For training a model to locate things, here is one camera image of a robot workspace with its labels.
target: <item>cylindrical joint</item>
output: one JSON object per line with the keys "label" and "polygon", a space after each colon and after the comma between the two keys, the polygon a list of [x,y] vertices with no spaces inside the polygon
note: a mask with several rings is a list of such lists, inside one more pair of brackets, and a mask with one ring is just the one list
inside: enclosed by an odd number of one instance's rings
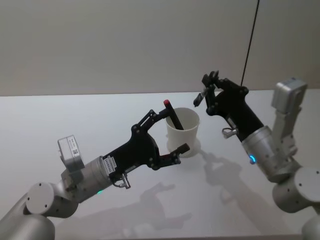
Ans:
{"label": "cylindrical joint", "polygon": [[288,180],[274,186],[276,205],[287,213],[296,213],[320,203],[320,171],[301,167]]}
{"label": "cylindrical joint", "polygon": [[78,203],[82,203],[112,185],[104,167],[102,156],[86,164],[81,171],[83,180],[77,185],[73,194],[75,201]]}
{"label": "cylindrical joint", "polygon": [[39,182],[27,193],[26,207],[31,214],[68,218],[77,210],[78,204],[57,196],[51,183]]}
{"label": "cylindrical joint", "polygon": [[268,126],[250,134],[242,142],[242,146],[249,157],[254,157],[258,167],[272,183],[279,183],[288,178],[296,166],[294,162],[286,161],[282,157]]}
{"label": "cylindrical joint", "polygon": [[307,221],[302,227],[303,240],[319,240],[320,239],[320,216],[317,215]]}

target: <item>blue led light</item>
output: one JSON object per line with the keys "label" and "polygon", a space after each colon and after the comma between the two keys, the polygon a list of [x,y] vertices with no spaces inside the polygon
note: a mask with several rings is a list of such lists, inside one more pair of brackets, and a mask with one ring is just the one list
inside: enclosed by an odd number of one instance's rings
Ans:
{"label": "blue led light", "polygon": [[256,158],[253,155],[249,155],[249,157],[251,158],[251,164],[255,164],[257,162]]}

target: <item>marker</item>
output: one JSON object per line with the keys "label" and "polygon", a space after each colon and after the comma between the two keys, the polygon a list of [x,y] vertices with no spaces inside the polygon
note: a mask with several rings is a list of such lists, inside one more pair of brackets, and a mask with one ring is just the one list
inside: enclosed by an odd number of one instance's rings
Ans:
{"label": "marker", "polygon": [[164,104],[165,108],[168,109],[170,112],[169,117],[171,118],[174,127],[178,130],[184,130],[184,128],[182,127],[182,124],[181,124],[174,108],[172,107],[170,101],[168,99],[166,99],[163,101],[163,104]]}

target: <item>metal bracket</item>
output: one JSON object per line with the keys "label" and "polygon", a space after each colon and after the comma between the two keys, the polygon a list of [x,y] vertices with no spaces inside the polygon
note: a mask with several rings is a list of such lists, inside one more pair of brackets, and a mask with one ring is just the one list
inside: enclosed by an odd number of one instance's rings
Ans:
{"label": "metal bracket", "polygon": [[238,129],[225,127],[222,129],[222,134],[225,139],[228,139],[228,138],[232,137],[233,135],[237,135]]}
{"label": "metal bracket", "polygon": [[116,183],[113,183],[113,186],[117,187],[117,188],[125,188],[125,189],[129,189],[131,188],[131,185],[128,181],[128,178],[127,178],[127,174],[126,173],[123,173],[121,175],[121,180],[122,180],[122,183],[117,185]]}

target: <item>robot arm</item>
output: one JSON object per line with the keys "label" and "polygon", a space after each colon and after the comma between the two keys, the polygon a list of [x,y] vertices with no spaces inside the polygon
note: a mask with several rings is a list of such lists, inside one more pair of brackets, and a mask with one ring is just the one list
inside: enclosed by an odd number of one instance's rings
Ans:
{"label": "robot arm", "polygon": [[68,218],[77,210],[79,203],[111,185],[130,188],[127,174],[141,165],[158,170],[180,164],[179,155],[190,149],[187,144],[160,155],[155,140],[148,134],[156,122],[166,117],[181,126],[171,105],[165,102],[165,106],[159,114],[150,110],[133,125],[127,143],[86,165],[73,135],[58,140],[60,158],[66,167],[61,181],[57,184],[38,182],[32,186],[0,221],[0,239],[53,240],[54,226],[46,217]]}
{"label": "robot arm", "polygon": [[[281,210],[296,213],[313,207],[319,213],[320,171],[302,167],[293,158],[298,150],[293,129],[307,84],[291,78],[276,85],[272,99],[276,119],[271,131],[246,104],[248,89],[226,78],[219,79],[218,74],[213,71],[210,75],[204,75],[202,83],[205,88],[194,100],[195,107],[205,98],[207,114],[219,115],[227,121],[230,128],[222,130],[223,136],[229,138],[236,135],[250,163],[257,164],[266,178],[276,183],[273,199]],[[215,95],[216,88],[222,89],[218,95]],[[305,239],[320,239],[319,217],[306,223],[302,232]]]}

